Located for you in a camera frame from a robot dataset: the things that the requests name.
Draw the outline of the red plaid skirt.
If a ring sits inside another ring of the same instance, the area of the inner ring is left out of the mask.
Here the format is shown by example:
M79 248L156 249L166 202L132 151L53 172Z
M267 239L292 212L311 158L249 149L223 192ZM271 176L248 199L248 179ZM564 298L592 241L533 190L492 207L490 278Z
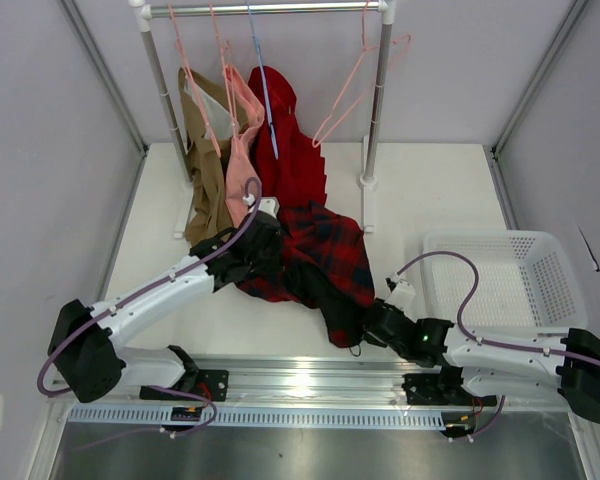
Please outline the red plaid skirt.
M376 295L364 234L357 222L311 202L282 207L281 270L237 284L242 292L320 311L329 342L350 349L363 340L362 320Z

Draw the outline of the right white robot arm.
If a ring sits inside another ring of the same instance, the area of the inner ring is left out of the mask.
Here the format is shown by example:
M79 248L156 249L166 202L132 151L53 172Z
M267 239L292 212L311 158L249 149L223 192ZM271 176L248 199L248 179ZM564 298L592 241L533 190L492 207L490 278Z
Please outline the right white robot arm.
M600 339L587 330L571 328L506 347L502 340L465 334L449 320L413 321L382 300L365 314L363 329L372 343L421 367L403 380L410 405L562 398L572 413L600 425Z

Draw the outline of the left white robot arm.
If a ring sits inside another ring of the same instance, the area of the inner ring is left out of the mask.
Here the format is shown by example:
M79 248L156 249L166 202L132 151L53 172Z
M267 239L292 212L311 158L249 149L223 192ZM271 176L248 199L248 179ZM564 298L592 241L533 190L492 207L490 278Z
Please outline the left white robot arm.
M159 320L224 287L280 269L281 224L264 211L249 214L228 239L207 239L156 279L113 299L59 311L48 347L51 364L81 403L119 387L137 387L144 400L184 400L205 390L191 356L177 345L130 347Z

